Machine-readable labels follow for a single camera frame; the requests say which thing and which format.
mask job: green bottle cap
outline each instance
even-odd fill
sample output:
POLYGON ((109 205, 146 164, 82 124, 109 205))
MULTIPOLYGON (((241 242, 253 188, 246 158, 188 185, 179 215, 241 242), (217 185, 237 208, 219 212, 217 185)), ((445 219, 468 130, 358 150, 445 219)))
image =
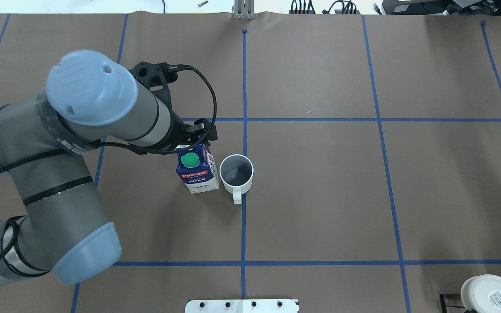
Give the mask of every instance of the green bottle cap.
POLYGON ((189 152, 181 157, 181 163, 188 168, 196 167, 200 160, 198 159, 198 155, 194 152, 189 152))

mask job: black cable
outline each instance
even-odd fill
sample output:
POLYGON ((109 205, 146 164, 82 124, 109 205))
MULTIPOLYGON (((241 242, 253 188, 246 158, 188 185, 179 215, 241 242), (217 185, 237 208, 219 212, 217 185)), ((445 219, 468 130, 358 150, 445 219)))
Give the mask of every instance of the black cable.
POLYGON ((421 2, 421 6, 424 8, 424 10, 427 10, 430 12, 430 14, 437 14, 438 12, 434 12, 434 10, 432 10, 432 8, 430 8, 430 6, 425 6, 425 2, 421 2))
POLYGON ((342 10, 342 13, 343 13, 343 10, 345 8, 345 2, 344 0, 336 0, 334 3, 332 3, 332 5, 330 6, 330 8, 328 10, 323 10, 322 11, 322 14, 330 14, 330 11, 332 11, 332 8, 334 7, 334 4, 340 2, 341 3, 341 10, 342 10))
POLYGON ((308 0, 307 14, 310 14, 311 9, 312 9, 312 14, 316 14, 316 12, 314 11, 314 6, 312 5, 312 0, 308 0))
POLYGON ((1 250, 0 252, 0 260, 6 256, 6 254, 9 253, 9 251, 14 247, 14 244, 17 243, 18 240, 18 225, 13 219, 8 219, 7 224, 10 224, 10 226, 13 228, 13 236, 10 239, 10 242, 7 244, 7 246, 1 250))
POLYGON ((190 146, 188 146, 186 148, 173 149, 173 150, 154 150, 154 149, 148 149, 148 148, 144 148, 144 147, 138 147, 138 146, 135 146, 135 145, 127 145, 127 144, 122 144, 122 143, 115 143, 115 142, 112 142, 112 141, 92 143, 92 148, 96 149, 96 148, 99 148, 99 147, 117 147, 117 148, 129 149, 129 150, 131 150, 133 152, 136 152, 136 153, 142 152, 142 153, 174 154, 174 153, 178 153, 178 152, 181 152, 181 151, 187 151, 187 150, 193 149, 197 145, 201 144, 204 141, 204 139, 206 138, 206 136, 210 133, 211 129, 214 127, 216 116, 217 116, 217 99, 216 99, 216 96, 215 96, 214 89, 212 88, 212 86, 210 85, 210 83, 208 82, 208 80, 206 79, 206 77, 204 77, 204 75, 199 70, 195 69, 195 67, 193 67, 191 65, 185 65, 185 69, 189 70, 189 71, 195 72, 204 81, 204 83, 206 84, 206 86, 210 90, 210 93, 212 95, 212 101, 214 103, 214 114, 212 115, 212 121, 210 123, 210 127, 208 127, 208 129, 204 132, 204 134, 201 135, 200 139, 198 139, 197 142, 191 144, 190 146))
POLYGON ((347 5, 345 6, 345 9, 341 14, 350 14, 351 8, 352 8, 353 2, 349 1, 347 5))
POLYGON ((378 13, 379 15, 382 15, 382 11, 380 10, 380 8, 378 7, 378 4, 373 4, 372 5, 372 9, 378 13))
POLYGON ((63 149, 57 149, 57 150, 52 150, 52 151, 48 151, 48 152, 43 152, 43 153, 38 153, 38 154, 31 155, 31 156, 27 156, 26 158, 20 159, 18 161, 7 164, 6 166, 0 167, 0 174, 3 172, 8 172, 8 170, 16 168, 17 166, 24 165, 26 163, 30 163, 30 162, 44 159, 44 158, 55 157, 56 155, 65 154, 65 153, 67 153, 67 151, 65 151, 63 149))

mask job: white mug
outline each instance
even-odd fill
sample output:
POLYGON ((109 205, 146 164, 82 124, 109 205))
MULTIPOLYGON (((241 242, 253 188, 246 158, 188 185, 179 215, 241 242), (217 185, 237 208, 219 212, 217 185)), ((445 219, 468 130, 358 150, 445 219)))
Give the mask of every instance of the white mug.
POLYGON ((225 189, 233 194, 233 203, 241 204, 242 194, 252 185, 254 166, 251 160, 241 154, 231 154, 219 166, 219 176, 225 189))

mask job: pascual logo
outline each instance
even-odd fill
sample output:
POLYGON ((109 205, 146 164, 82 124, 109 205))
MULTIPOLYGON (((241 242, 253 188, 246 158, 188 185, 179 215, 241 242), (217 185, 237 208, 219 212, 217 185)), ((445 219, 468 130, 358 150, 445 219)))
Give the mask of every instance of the pascual logo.
POLYGON ((190 173, 190 174, 181 174, 181 178, 191 178, 191 177, 196 177, 196 176, 202 176, 202 175, 206 175, 207 173, 208 173, 208 170, 203 170, 201 172, 190 173))

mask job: metal bracket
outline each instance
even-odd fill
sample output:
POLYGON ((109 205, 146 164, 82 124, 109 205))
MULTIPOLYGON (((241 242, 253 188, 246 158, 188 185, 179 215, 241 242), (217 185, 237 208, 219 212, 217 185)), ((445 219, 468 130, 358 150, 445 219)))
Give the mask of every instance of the metal bracket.
POLYGON ((297 299, 192 300, 185 313, 299 313, 297 299))
POLYGON ((254 20, 254 0, 235 0, 233 18, 236 20, 254 20))

